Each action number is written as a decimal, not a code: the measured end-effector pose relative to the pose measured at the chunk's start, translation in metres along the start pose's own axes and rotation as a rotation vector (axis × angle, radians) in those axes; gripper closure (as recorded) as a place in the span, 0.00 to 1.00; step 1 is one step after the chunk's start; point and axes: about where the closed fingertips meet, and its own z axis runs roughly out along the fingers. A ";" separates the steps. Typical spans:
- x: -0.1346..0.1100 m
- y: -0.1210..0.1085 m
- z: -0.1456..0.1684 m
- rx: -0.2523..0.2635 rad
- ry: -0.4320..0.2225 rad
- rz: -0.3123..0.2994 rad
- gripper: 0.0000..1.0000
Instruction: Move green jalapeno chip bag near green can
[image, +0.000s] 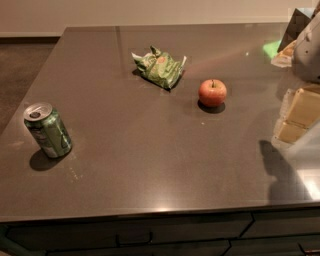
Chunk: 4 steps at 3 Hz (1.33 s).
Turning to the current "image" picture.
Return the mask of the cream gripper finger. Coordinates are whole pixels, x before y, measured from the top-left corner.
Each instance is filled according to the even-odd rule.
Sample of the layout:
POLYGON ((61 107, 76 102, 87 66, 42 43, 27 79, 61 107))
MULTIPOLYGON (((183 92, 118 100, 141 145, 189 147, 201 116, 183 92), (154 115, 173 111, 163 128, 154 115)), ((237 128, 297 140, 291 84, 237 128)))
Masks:
POLYGON ((278 120, 274 128, 274 136, 286 143, 295 143, 306 133, 306 129, 278 120))
POLYGON ((320 118, 320 88, 299 88, 293 97, 286 120, 303 128, 309 128, 320 118))

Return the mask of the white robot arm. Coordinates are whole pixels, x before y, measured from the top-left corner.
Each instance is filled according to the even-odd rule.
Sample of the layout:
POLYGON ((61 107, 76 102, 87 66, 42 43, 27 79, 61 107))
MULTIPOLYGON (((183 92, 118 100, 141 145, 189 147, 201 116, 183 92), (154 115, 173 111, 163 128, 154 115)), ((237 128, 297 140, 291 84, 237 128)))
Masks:
POLYGON ((272 60, 277 67, 290 67, 298 88, 289 88, 274 128, 274 136, 294 144, 320 119, 320 12, 272 60))

